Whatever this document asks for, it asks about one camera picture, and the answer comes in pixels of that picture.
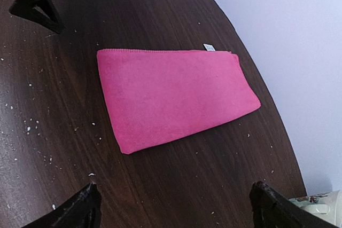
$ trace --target microfiber towel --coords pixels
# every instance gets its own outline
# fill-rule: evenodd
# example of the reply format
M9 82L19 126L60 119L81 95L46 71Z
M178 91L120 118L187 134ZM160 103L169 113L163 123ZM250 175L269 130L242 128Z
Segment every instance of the microfiber towel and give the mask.
M114 135L125 154L260 107L238 56L230 52L105 49L97 61Z

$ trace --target table surface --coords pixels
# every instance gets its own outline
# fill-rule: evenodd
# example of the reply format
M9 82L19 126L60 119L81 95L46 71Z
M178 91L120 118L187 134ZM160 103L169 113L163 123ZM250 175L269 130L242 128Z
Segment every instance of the table surface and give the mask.
M53 0L67 27L61 35L10 16L13 1L0 0L0 227L30 223L91 181L103 196L103 228L252 227L253 182L286 197L306 194L272 97L214 0ZM262 107L121 154L97 50L202 50L203 43L239 55Z

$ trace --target white object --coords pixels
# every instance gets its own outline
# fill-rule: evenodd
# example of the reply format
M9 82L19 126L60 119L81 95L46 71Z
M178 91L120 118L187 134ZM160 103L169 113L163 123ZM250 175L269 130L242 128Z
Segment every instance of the white object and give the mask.
M342 191L290 200L299 208L337 227L342 227Z
M203 44L203 46L205 47L205 49L207 51L212 51L212 52L215 52L215 48L212 46L212 45L208 45L208 44Z

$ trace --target towel label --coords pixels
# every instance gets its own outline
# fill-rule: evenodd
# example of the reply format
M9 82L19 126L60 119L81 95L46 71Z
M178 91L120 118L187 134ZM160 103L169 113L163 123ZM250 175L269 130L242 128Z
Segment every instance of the towel label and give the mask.
M205 47L205 49L207 51L212 51L212 52L215 52L215 48L212 46L212 45L208 45L208 44L203 44L203 46Z

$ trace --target wood grain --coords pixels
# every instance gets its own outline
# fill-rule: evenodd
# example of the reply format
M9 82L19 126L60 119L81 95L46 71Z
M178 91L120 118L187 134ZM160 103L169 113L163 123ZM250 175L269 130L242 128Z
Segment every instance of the wood grain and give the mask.
M67 27L60 36L10 16L13 1L0 0L1 227L32 222L90 181L103 195L103 228L252 227L248 194L256 180L286 197L306 194L274 102L213 0L53 0ZM121 154L97 50L201 50L203 43L239 55L262 107Z

